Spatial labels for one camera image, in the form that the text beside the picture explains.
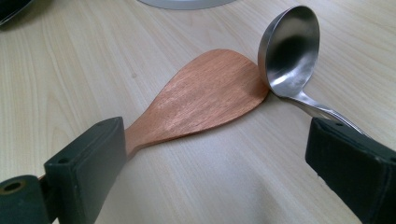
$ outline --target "light wood surface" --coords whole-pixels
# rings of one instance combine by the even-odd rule
[[[185,65],[125,130],[131,159],[138,150],[240,118],[268,95],[257,64],[229,49],[213,49]]]
[[[135,0],[36,0],[0,28],[0,179],[43,163],[94,123],[131,125],[200,54],[257,62],[267,25],[296,5],[321,40],[305,91],[396,149],[396,2],[237,0],[196,11]],[[209,132],[139,151],[97,223],[359,223],[305,163],[310,117],[273,94]]]

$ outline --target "ladle handle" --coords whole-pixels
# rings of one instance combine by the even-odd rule
[[[292,100],[299,103],[298,106],[313,117],[322,117],[326,119],[340,121],[344,123],[346,126],[353,128],[359,133],[364,134],[367,137],[371,138],[367,133],[365,133],[362,129],[360,129],[358,126],[352,123],[349,119],[342,116],[337,111],[327,107],[326,105],[316,102],[315,100],[307,96],[303,91],[301,91],[299,94],[293,97]]]

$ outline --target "kitchen utensil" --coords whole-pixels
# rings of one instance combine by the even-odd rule
[[[184,66],[125,130],[129,158],[137,150],[198,133],[241,117],[268,93],[255,63],[227,49]]]
[[[292,100],[315,117],[338,120],[368,136],[340,113],[308,97],[303,89],[311,78],[319,50],[319,26],[309,7],[293,7],[265,30],[259,47],[262,80],[278,97]]]

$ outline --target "wooden spatula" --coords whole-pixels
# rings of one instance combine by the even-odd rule
[[[125,148],[131,159],[143,147],[217,127],[252,110],[267,93],[251,60],[211,50],[184,66],[125,131],[120,117],[98,122],[44,164],[45,176],[0,183],[0,219],[93,223],[127,161]]]
[[[128,158],[143,147],[237,119],[267,93],[254,62],[232,50],[210,50],[185,65],[125,130]]]

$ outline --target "stainless steel ladle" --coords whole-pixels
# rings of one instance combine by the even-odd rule
[[[265,30],[259,47],[258,64],[264,83],[276,96],[292,100],[311,116],[338,120],[368,136],[340,113],[303,92],[314,71],[319,40],[318,19],[309,7],[293,7],[277,16]]]

